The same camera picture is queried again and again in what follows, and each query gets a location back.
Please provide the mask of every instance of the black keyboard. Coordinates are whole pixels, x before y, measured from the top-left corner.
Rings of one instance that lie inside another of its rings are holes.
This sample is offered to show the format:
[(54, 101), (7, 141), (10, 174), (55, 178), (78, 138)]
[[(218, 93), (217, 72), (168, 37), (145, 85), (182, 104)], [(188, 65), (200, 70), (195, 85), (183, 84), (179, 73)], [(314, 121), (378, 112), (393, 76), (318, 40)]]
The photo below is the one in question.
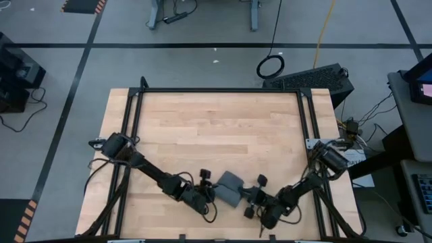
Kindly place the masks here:
[(423, 211), (432, 214), (432, 175), (414, 174), (412, 175), (417, 194), (423, 205)]
[(272, 81), (271, 87), (280, 88), (283, 83), (286, 88), (328, 88), (330, 91), (339, 90), (343, 87), (341, 75), (332, 67), (282, 76)]

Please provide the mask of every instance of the desk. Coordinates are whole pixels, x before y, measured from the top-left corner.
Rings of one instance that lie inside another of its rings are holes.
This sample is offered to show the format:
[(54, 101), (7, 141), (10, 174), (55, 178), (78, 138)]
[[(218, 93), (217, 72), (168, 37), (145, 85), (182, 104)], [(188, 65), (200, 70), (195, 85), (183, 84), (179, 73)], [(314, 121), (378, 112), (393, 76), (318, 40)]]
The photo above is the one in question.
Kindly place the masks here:
[[(406, 184), (408, 186), (408, 191), (411, 196), (412, 204), (414, 205), (414, 211), (416, 213), (417, 219), (418, 219), (418, 225), (420, 228), (430, 233), (432, 232), (432, 215), (426, 214), (423, 212), (423, 208), (421, 205), (421, 201), (419, 199), (419, 196), (417, 194), (414, 181), (411, 178), (412, 174), (422, 174), (422, 173), (432, 173), (432, 164), (430, 163), (421, 163), (418, 161), (413, 161), (410, 159), (403, 160), (401, 162), (402, 171), (404, 172), (404, 177), (406, 180)], [(432, 243), (432, 240), (424, 237), (426, 243)]]
[[(154, 30), (157, 24), (157, 16), (160, 9), (163, 9), (164, 0), (151, 0), (151, 13), (148, 20), (148, 28)], [(258, 0), (250, 0), (250, 30), (255, 32), (258, 30)]]
[(403, 159), (432, 162), (432, 105), (413, 103), (408, 83), (399, 73), (388, 74), (403, 125), (383, 139), (385, 152), (350, 168), (352, 179), (398, 164)]
[[(127, 93), (127, 89), (111, 90), (101, 137), (121, 130)], [(321, 137), (337, 138), (329, 91), (313, 90), (313, 101)], [(269, 194), (296, 183), (307, 163), (295, 94), (145, 93), (138, 135), (141, 141), (137, 149), (162, 170), (189, 171), (197, 181), (199, 170), (205, 168), (211, 171), (212, 182), (230, 170), (246, 182), (245, 186), (255, 185), (262, 173), (269, 178), (265, 188)], [(92, 171), (99, 166), (100, 163), (94, 163)], [(109, 164), (90, 181), (77, 234), (85, 231), (105, 206), (112, 168)], [(361, 233), (348, 173), (330, 186), (334, 205), (354, 231)], [(187, 239), (259, 239), (258, 219), (243, 216), (245, 200), (236, 209), (219, 199), (215, 203), (217, 219), (212, 224), (206, 223), (184, 203), (164, 195), (150, 178), (132, 170), (121, 237), (178, 239), (180, 234), (186, 234)], [(265, 230), (263, 238), (275, 234), (278, 240), (318, 240), (313, 194), (304, 195), (299, 205), (302, 209), (299, 224), (278, 223), (273, 230)], [(327, 235), (331, 235), (327, 210), (325, 207), (323, 210)], [(298, 212), (294, 211), (287, 220), (297, 218)], [(114, 220), (112, 217), (109, 232), (113, 232)]]

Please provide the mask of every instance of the monitor screen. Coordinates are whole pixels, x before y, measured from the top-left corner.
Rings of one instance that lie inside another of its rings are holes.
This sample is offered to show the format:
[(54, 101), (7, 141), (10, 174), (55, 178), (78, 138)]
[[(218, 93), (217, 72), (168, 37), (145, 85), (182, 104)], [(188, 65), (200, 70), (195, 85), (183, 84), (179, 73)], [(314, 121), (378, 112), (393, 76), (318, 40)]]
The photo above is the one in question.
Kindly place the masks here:
[(432, 69), (422, 74), (417, 80), (423, 84), (432, 84)]
[(432, 84), (423, 84), (423, 94), (432, 97)]

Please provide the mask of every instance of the wooden table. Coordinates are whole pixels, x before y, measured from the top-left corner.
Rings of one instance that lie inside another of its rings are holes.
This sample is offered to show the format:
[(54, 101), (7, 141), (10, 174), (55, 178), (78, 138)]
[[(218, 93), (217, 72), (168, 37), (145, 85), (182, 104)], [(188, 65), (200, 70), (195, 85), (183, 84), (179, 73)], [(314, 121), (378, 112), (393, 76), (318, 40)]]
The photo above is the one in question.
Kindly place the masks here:
[[(120, 132), (127, 89), (113, 89), (109, 95), (101, 137)], [(313, 101), (322, 138), (339, 136), (328, 90), (313, 90)], [(132, 104), (132, 128), (135, 103)], [(310, 137), (312, 129), (304, 99)], [(289, 93), (145, 93), (142, 104), (137, 149), (163, 171), (189, 171), (199, 181), (199, 171), (211, 171), (216, 182), (225, 170), (240, 176), (245, 186), (256, 185), (260, 173), (269, 179), (265, 192), (275, 194), (281, 187), (295, 184), (306, 166), (306, 153), (295, 94)], [(93, 169), (101, 163), (94, 163)], [(100, 170), (88, 185), (76, 233), (85, 231), (105, 206), (113, 166)], [(356, 202), (348, 172), (331, 182), (333, 201), (354, 231), (361, 232)], [(182, 202), (164, 195), (156, 183), (132, 170), (126, 201), (122, 238), (259, 239), (260, 223), (243, 216), (247, 202), (234, 209), (215, 201), (218, 216), (206, 223), (201, 215)], [(319, 232), (313, 194), (299, 202), (302, 220), (297, 225), (279, 222), (265, 230), (263, 238), (275, 234), (278, 240), (318, 240)], [(331, 235), (325, 207), (326, 231)], [(112, 212), (109, 232), (113, 232), (117, 209)], [(288, 221), (299, 217), (295, 210)]]

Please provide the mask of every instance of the black metal frame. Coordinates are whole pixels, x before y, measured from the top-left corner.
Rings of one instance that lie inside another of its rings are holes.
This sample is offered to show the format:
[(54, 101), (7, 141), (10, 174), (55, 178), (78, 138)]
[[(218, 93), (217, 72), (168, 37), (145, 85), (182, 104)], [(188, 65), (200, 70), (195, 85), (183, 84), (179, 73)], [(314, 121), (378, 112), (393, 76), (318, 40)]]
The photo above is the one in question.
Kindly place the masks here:
[[(307, 146), (306, 146), (306, 139), (309, 138), (309, 133), (308, 133), (308, 126), (307, 126), (307, 122), (306, 122), (306, 115), (304, 112), (304, 103), (303, 103), (303, 98), (302, 98), (302, 96), (304, 95), (308, 101), (308, 110), (310, 113), (310, 119), (312, 121), (312, 128), (313, 128), (314, 137), (319, 138), (319, 129), (318, 129), (317, 117), (315, 114), (315, 107), (313, 105), (312, 92), (309, 88), (295, 88), (295, 89), (293, 89), (293, 88), (285, 89), (285, 87), (282, 87), (282, 89), (278, 89), (278, 88), (149, 88), (149, 86), (146, 83), (146, 80), (144, 78), (141, 78), (141, 87), (140, 88), (129, 88), (128, 99), (126, 101), (126, 108), (125, 108), (125, 113), (124, 113), (124, 118), (123, 118), (123, 124), (121, 126), (121, 133), (122, 134), (125, 134), (125, 135), (127, 134), (126, 130), (127, 130), (128, 121), (130, 118), (130, 110), (132, 108), (132, 99), (134, 98), (134, 96), (136, 96), (138, 94), (138, 101), (136, 104), (135, 115), (134, 115), (134, 123), (132, 125), (132, 132), (131, 132), (131, 137), (136, 138), (136, 135), (138, 132), (138, 122), (140, 119), (140, 110), (142, 107), (142, 100), (143, 100), (144, 93), (146, 93), (146, 92), (256, 92), (256, 93), (267, 92), (267, 93), (292, 93), (292, 94), (296, 94), (297, 101), (298, 101), (299, 113), (300, 113), (300, 122), (302, 124), (302, 132), (303, 132), (303, 137), (304, 137), (304, 147), (305, 147), (306, 153), (307, 153), (308, 150), (307, 150)], [(119, 170), (120, 170), (119, 165), (116, 165), (114, 167), (113, 175), (111, 178), (111, 184), (109, 187), (108, 199), (113, 198), (113, 194), (114, 194), (115, 188), (117, 186)], [(130, 168), (125, 168), (124, 176), (126, 176), (127, 183), (128, 183), (129, 176), (130, 176)], [(127, 187), (128, 187), (128, 185), (126, 185), (126, 190), (122, 194), (122, 196), (120, 198), (120, 202), (119, 202), (119, 209), (118, 209), (117, 219), (115, 222), (115, 231), (114, 231), (114, 234), (116, 236), (120, 236), (121, 230), (122, 230), (124, 207), (126, 204), (126, 195), (128, 193)], [(325, 191), (326, 195), (329, 197), (330, 201), (332, 201), (331, 191), (330, 191), (330, 187), (329, 187), (328, 183), (324, 184), (324, 191)], [(321, 201), (320, 201), (320, 199), (319, 199), (319, 197), (315, 191), (313, 192), (313, 198), (314, 198), (314, 204), (315, 204), (315, 211), (316, 211), (316, 215), (317, 215), (317, 223), (318, 223), (318, 228), (319, 228), (320, 239), (328, 238), (326, 231), (325, 231), (325, 223), (324, 223), (323, 211), (321, 208)], [(331, 230), (332, 230), (333, 237), (339, 238), (340, 235), (339, 235), (338, 225), (335, 222), (335, 219), (331, 215), (329, 215), (329, 217), (330, 217)], [(107, 217), (104, 224), (103, 224), (103, 229), (101, 232), (102, 235), (107, 235), (108, 228), (109, 228), (109, 222), (110, 222), (110, 217)], [(268, 240), (234, 240), (234, 241), (236, 241), (236, 242), (268, 242)], [(278, 242), (291, 242), (291, 241), (278, 240)]]

